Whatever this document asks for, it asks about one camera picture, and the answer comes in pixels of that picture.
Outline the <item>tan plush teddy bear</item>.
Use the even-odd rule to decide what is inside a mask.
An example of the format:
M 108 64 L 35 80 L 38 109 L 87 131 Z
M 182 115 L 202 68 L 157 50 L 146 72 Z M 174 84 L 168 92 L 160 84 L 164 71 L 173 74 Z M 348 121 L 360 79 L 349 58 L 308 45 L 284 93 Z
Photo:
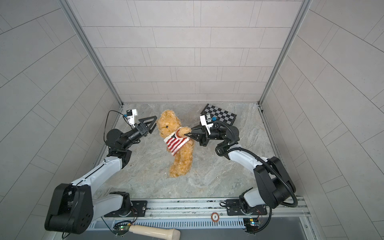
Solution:
M 194 140 L 187 136 L 192 132 L 189 127 L 183 127 L 180 119 L 172 110 L 164 111 L 157 120 L 160 136 L 167 146 L 167 151 L 174 156 L 170 168 L 170 177 L 177 178 L 186 175 L 193 163 Z

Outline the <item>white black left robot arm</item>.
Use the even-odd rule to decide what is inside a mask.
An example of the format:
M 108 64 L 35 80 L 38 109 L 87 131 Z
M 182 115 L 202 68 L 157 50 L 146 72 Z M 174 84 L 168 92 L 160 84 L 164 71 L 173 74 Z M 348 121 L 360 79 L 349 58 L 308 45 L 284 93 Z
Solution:
M 45 230 L 79 235 L 92 221 L 107 214 L 114 217 L 129 215 L 133 208 L 129 193 L 112 192 L 96 200 L 93 195 L 104 182 L 129 163 L 132 155 L 129 147 L 141 137 L 151 134 L 156 127 L 156 120 L 156 116 L 140 119 L 126 133 L 118 129 L 110 130 L 105 141 L 109 148 L 107 157 L 79 179 L 55 188 Z

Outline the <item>red white striped knit sweater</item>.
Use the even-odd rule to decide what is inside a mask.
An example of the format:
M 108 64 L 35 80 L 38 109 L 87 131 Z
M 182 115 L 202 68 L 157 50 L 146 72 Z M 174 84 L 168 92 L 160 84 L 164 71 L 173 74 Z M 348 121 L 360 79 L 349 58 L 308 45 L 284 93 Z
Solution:
M 178 128 L 175 132 L 164 138 L 164 142 L 172 156 L 174 156 L 187 142 L 191 140 L 188 137 L 180 137 L 178 135 L 180 129 L 182 129 L 182 127 Z

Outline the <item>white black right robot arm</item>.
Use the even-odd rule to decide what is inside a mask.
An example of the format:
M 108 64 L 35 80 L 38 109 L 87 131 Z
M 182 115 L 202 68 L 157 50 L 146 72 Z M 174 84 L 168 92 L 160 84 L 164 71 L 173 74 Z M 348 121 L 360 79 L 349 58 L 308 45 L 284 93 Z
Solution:
M 277 157 L 262 158 L 240 147 L 240 132 L 237 127 L 218 121 L 212 127 L 196 126 L 186 136 L 204 147 L 210 140 L 221 140 L 215 148 L 216 154 L 239 163 L 254 173 L 257 187 L 239 196 L 239 206 L 245 214 L 253 213 L 261 205 L 271 209 L 279 205 L 291 208 L 298 206 L 296 187 L 281 160 Z

